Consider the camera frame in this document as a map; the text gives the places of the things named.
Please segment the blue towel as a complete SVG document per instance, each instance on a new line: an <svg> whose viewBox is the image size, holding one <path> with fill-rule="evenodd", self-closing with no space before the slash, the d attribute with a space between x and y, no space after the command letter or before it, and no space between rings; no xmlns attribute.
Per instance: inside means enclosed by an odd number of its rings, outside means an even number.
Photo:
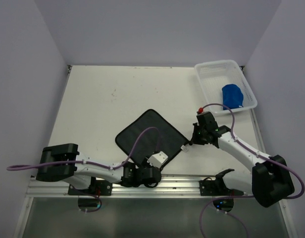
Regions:
<svg viewBox="0 0 305 238"><path fill-rule="evenodd" d="M235 84L228 84L222 88L223 105L230 109L243 107L244 95L241 89Z"/></svg>

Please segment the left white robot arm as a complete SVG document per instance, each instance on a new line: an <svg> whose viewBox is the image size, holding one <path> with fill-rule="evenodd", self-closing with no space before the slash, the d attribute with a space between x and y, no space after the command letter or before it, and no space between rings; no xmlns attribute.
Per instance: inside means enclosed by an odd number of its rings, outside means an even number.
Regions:
<svg viewBox="0 0 305 238"><path fill-rule="evenodd" d="M93 162L78 152L78 145L69 143L43 149L36 180L43 182L64 181L85 194L93 194L100 178L124 187L156 185L161 181L161 167L168 159L162 151L151 155L143 165L132 162Z"/></svg>

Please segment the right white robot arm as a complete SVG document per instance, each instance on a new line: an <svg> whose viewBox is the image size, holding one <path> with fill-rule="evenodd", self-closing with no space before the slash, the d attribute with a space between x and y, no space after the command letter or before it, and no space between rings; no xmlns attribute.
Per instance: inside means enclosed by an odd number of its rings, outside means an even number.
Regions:
<svg viewBox="0 0 305 238"><path fill-rule="evenodd" d="M243 164L249 174L226 169L215 175L212 181L203 181L203 186L214 189L215 195L229 194L234 190L252 195L263 207L269 207L287 198L295 191L284 158L269 156L233 136L232 130L218 126L211 112L198 112L197 122L190 144L210 144L228 153Z"/></svg>

